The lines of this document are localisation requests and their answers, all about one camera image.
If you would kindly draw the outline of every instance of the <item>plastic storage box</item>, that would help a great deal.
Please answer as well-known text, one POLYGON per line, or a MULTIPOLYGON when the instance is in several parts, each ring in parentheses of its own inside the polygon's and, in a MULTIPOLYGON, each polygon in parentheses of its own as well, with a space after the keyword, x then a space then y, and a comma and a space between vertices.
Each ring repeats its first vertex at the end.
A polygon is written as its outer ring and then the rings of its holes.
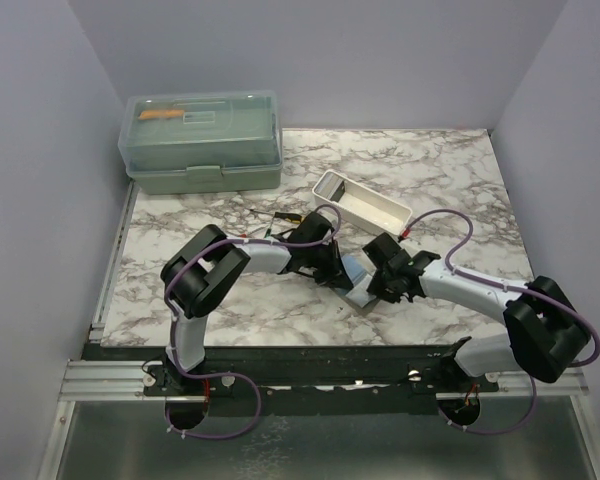
POLYGON ((130 98, 118 148, 149 194, 280 185, 282 134, 269 91, 130 98))

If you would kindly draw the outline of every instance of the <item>white wall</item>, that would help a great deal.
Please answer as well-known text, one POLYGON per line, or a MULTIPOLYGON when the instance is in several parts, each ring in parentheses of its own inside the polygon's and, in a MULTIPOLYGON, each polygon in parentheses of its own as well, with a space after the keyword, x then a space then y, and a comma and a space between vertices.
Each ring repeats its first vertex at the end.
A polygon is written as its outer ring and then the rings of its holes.
MULTIPOLYGON (((493 135, 537 273, 600 331, 600 0, 570 0, 493 135)), ((600 423, 600 361, 586 369, 600 423)))
POLYGON ((118 94, 274 89, 293 127, 493 128, 565 0, 69 0, 118 94))
POLYGON ((0 0, 0 480, 34 478, 119 218, 122 105, 64 0, 0 0))

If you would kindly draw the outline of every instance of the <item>white marble surface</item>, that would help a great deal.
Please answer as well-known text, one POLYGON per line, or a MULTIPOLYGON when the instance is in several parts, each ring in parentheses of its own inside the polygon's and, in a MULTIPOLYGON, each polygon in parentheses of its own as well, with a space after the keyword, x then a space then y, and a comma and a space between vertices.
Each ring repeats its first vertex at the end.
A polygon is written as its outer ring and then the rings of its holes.
MULTIPOLYGON (((249 207, 307 213, 311 188, 335 169, 409 205, 414 214, 451 207, 475 222, 473 240, 458 264, 492 275, 530 278, 531 269, 487 133, 483 130, 286 130, 282 185, 276 190, 182 196, 140 192, 113 296, 103 346, 162 346, 169 312, 159 273, 209 223, 226 232, 250 232, 268 218, 249 207)), ((276 230, 289 224, 275 224, 276 230)), ((430 217, 414 229, 407 248, 445 253, 465 232, 462 220, 430 217)), ((372 237, 345 224, 343 253, 364 259, 372 237)), ((398 345, 451 343, 465 335, 489 336, 500 324, 444 301, 380 303, 358 315, 335 293, 294 274, 243 275, 211 314, 207 345, 398 345)))

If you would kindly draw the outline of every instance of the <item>bolt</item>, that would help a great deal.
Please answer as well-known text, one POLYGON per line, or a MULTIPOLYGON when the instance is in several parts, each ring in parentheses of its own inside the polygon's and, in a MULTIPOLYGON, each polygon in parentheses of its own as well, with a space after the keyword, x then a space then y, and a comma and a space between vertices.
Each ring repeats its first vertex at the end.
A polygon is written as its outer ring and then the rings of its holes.
POLYGON ((153 376, 146 374, 142 377, 142 384, 145 387, 153 387, 156 384, 156 379, 153 376))
POLYGON ((227 375, 225 377, 222 377, 222 384, 229 388, 231 385, 233 385, 236 381, 236 377, 233 377, 231 375, 227 375))
POLYGON ((500 374, 498 372, 489 372, 485 374, 485 377, 489 383, 496 383, 498 378, 500 378, 500 374))

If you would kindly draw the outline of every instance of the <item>purple cable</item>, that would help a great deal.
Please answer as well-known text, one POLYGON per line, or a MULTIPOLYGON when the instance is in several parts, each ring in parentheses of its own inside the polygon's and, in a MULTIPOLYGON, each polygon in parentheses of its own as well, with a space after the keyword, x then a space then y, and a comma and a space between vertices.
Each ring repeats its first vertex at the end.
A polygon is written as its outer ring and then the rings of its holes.
MULTIPOLYGON (((422 220, 423 218, 426 218, 430 215, 434 215, 436 213, 451 213, 453 215, 457 215, 457 216, 461 217, 462 219, 464 219, 464 221, 467 222, 467 225, 469 227, 469 230, 467 231, 467 234, 465 235, 465 237, 456 246, 454 246, 451 250, 449 250, 447 255, 444 257, 445 266, 460 277, 466 278, 468 280, 472 280, 474 282, 482 283, 483 285, 487 285, 487 286, 494 287, 494 288, 500 288, 500 289, 504 290, 505 289, 504 284, 493 281, 493 280, 489 280, 487 278, 483 278, 479 275, 474 275, 474 274, 465 272, 463 270, 455 268, 453 266, 453 264, 451 263, 451 257, 458 250, 460 250, 464 245, 466 245, 467 242, 471 239, 471 236, 473 235, 473 222, 466 214, 464 214, 458 210, 453 210, 451 208, 437 208, 435 210, 430 210, 428 212, 425 212, 422 215, 416 217, 411 222, 409 222, 405 231, 407 231, 407 232, 410 231, 411 228, 416 223, 418 223, 420 220, 422 220)), ((572 308, 569 308, 566 305, 554 300, 553 298, 548 297, 547 295, 544 295, 542 293, 536 292, 534 290, 530 290, 525 287, 515 287, 515 286, 508 286, 507 289, 512 292, 518 292, 518 293, 523 293, 526 295, 531 295, 532 297, 538 298, 544 302, 549 303, 550 305, 553 305, 556 308, 559 308, 563 312, 566 312, 567 314, 574 317, 581 326, 583 326, 587 331, 589 331, 589 333, 591 334, 591 338, 593 338, 593 342, 594 342, 593 353, 591 354, 591 356, 589 358, 587 358, 585 360, 581 360, 581 361, 572 363, 570 365, 571 367, 582 367, 585 365, 590 365, 597 360, 597 358, 600 356, 600 336, 598 335, 598 332, 596 331, 596 329, 593 328, 593 325, 591 325, 591 323, 589 323, 589 321, 587 321, 582 315, 580 315, 578 312, 576 312, 572 308)), ((536 383, 535 383, 535 380, 533 379, 533 377, 529 376, 529 378, 531 379, 531 392, 532 392, 531 393, 531 405, 529 406, 529 410, 524 415, 524 417, 522 417, 518 423, 516 423, 515 425, 513 425, 509 428, 505 428, 502 430, 479 430, 479 429, 466 428, 462 425, 458 425, 457 423, 453 423, 444 414, 444 412, 442 412, 442 410, 439 410, 439 411, 442 414, 442 416, 447 420, 449 425, 451 425, 453 428, 461 430, 463 432, 473 433, 476 435, 501 435, 504 433, 513 432, 513 431, 518 430, 519 428, 525 426, 529 422, 531 417, 533 416, 533 413, 535 412, 535 409, 536 409, 537 399, 538 399, 538 391, 537 391, 536 383)))
POLYGON ((172 425, 171 415, 170 415, 169 409, 167 409, 165 416, 166 416, 167 423, 169 424, 170 430, 174 430, 175 432, 180 433, 181 435, 185 435, 187 437, 200 438, 200 439, 204 439, 204 440, 228 440, 230 438, 239 437, 240 435, 248 432, 253 427, 255 427, 256 424, 258 423, 260 413, 262 412, 262 397, 260 396, 260 391, 258 390, 258 386, 251 378, 247 377, 246 375, 243 375, 241 373, 236 373, 236 372, 221 372, 221 373, 208 373, 205 375, 195 375, 193 373, 187 372, 184 368, 182 368, 182 365, 180 364, 180 360, 178 358, 178 352, 176 350, 176 324, 177 324, 177 318, 180 315, 180 312, 178 310, 178 307, 176 305, 174 305, 173 302, 171 302, 171 298, 170 298, 171 292, 173 291, 173 287, 175 286, 175 284, 180 281, 180 279, 184 276, 184 274, 193 265, 198 263, 208 253, 210 253, 213 250, 215 250, 216 248, 220 248, 224 245, 243 244, 243 243, 261 243, 261 244, 265 244, 265 245, 273 245, 273 246, 285 247, 285 248, 309 248, 309 247, 315 247, 315 246, 321 245, 325 242, 332 240, 333 237, 335 237, 336 234, 338 233, 338 231, 340 230, 340 225, 342 224, 342 215, 340 214, 340 211, 337 208, 335 208, 332 205, 326 205, 326 204, 320 205, 314 211, 318 212, 319 210, 322 210, 323 208, 328 208, 330 210, 333 210, 333 212, 336 214, 338 219, 336 221, 336 226, 334 227, 333 232, 331 232, 329 235, 324 237, 322 240, 318 240, 315 242, 309 242, 309 243, 287 243, 287 242, 277 242, 277 241, 273 241, 273 240, 266 240, 266 239, 259 239, 259 238, 249 238, 249 239, 227 238, 227 239, 221 240, 217 243, 213 243, 213 244, 209 245, 207 248, 205 248, 204 250, 202 250, 198 255, 196 255, 189 262, 187 262, 187 264, 176 274, 176 276, 173 277, 171 282, 169 282, 169 285, 167 285, 167 288, 165 288, 165 290, 164 290, 164 301, 167 304, 167 306, 169 307, 169 309, 171 310, 171 312, 173 313, 174 318, 176 319, 175 321, 171 322, 171 328, 169 329, 169 348, 170 348, 171 354, 173 356, 173 364, 175 365, 176 369, 178 370, 178 373, 180 373, 180 375, 182 375, 185 378, 191 378, 193 380, 208 380, 211 378, 232 376, 232 377, 239 378, 239 379, 247 382, 256 394, 256 411, 253 414, 253 417, 251 418, 249 423, 247 423, 241 429, 236 430, 235 432, 221 434, 221 435, 210 435, 210 434, 205 434, 205 433, 195 433, 195 432, 189 432, 186 430, 179 430, 172 425))

